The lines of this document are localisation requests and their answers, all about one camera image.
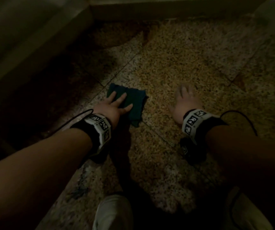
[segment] hand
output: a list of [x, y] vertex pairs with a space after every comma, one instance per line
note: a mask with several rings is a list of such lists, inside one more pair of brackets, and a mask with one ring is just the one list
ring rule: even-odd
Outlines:
[[111, 93], [109, 97], [107, 97], [104, 101], [97, 104], [93, 108], [94, 114], [97, 114], [97, 113], [102, 114], [107, 119], [109, 119], [109, 121], [112, 124], [112, 129], [116, 128], [119, 122], [120, 116], [129, 112], [133, 107], [133, 104], [130, 104], [125, 108], [118, 108], [120, 104], [125, 100], [127, 94], [123, 93], [123, 95], [120, 96], [116, 101], [112, 102], [115, 96], [116, 96], [116, 92], [114, 91], [113, 93]]
[[170, 112], [176, 123], [183, 123], [183, 117], [189, 110], [203, 109], [201, 101], [194, 96], [193, 87], [189, 86], [188, 89], [185, 85], [178, 87], [176, 92], [176, 106], [170, 106]]

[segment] white wristband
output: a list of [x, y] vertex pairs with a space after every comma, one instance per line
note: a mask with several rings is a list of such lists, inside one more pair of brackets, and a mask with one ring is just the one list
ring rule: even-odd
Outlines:
[[217, 115], [212, 115], [200, 109], [191, 111], [183, 120], [182, 132], [189, 136], [194, 144], [197, 145], [195, 141], [196, 130], [204, 120], [207, 120], [211, 117], [219, 118]]
[[97, 153], [92, 155], [94, 156], [99, 154], [103, 147], [111, 139], [111, 125], [107, 118], [100, 114], [94, 114], [89, 118], [84, 119], [84, 121], [93, 125], [99, 134], [100, 146], [98, 147]]

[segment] terrazzo floor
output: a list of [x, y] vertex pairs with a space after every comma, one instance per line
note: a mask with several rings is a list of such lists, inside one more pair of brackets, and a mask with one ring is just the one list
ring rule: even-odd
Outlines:
[[[98, 23], [5, 102], [0, 134], [16, 149], [35, 143], [102, 100], [112, 82], [146, 90], [140, 127], [130, 127], [121, 156], [77, 170], [38, 229], [91, 229], [100, 201], [123, 189], [143, 212], [143, 229], [150, 216], [155, 226], [193, 228], [207, 219], [214, 228], [232, 184], [210, 155], [195, 166], [182, 158], [181, 130], [167, 107], [187, 82], [206, 110], [239, 110], [261, 138], [275, 141], [275, 36], [251, 16]], [[236, 113], [224, 120], [253, 134]]]

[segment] dark green rag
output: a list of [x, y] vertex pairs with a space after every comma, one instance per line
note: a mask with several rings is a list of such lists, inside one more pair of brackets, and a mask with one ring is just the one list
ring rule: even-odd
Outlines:
[[133, 107], [127, 115], [127, 118], [134, 127], [138, 127], [140, 121], [142, 120], [142, 110], [144, 107], [144, 100], [146, 97], [145, 90], [128, 88], [112, 83], [109, 87], [107, 97], [109, 97], [113, 91], [116, 91], [117, 93], [113, 101], [118, 99], [123, 93], [127, 93], [125, 101], [119, 106], [119, 108], [124, 108], [133, 103]]

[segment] finger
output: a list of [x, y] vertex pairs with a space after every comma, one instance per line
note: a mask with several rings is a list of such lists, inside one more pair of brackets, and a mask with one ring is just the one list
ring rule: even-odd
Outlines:
[[184, 85], [181, 87], [181, 93], [183, 98], [189, 98], [189, 93], [187, 92], [187, 89]]
[[192, 85], [189, 85], [189, 96], [194, 96], [194, 88]]
[[176, 100], [179, 101], [181, 99], [182, 99], [182, 96], [181, 96], [181, 87], [178, 86], [177, 91], [176, 91]]
[[105, 100], [102, 102], [102, 103], [105, 103], [105, 104], [111, 104], [111, 102], [113, 101], [113, 99], [115, 98], [116, 96], [116, 91], [113, 91], [109, 97], [105, 98]]
[[168, 108], [171, 113], [174, 113], [175, 108], [172, 105], [168, 105]]
[[111, 106], [119, 107], [126, 97], [127, 97], [127, 94], [123, 93], [122, 96], [120, 96], [116, 101], [111, 103]]
[[133, 104], [130, 104], [130, 105], [126, 106], [125, 108], [118, 109], [119, 114], [124, 115], [124, 114], [128, 113], [129, 111], [131, 111], [132, 107], [133, 107]]

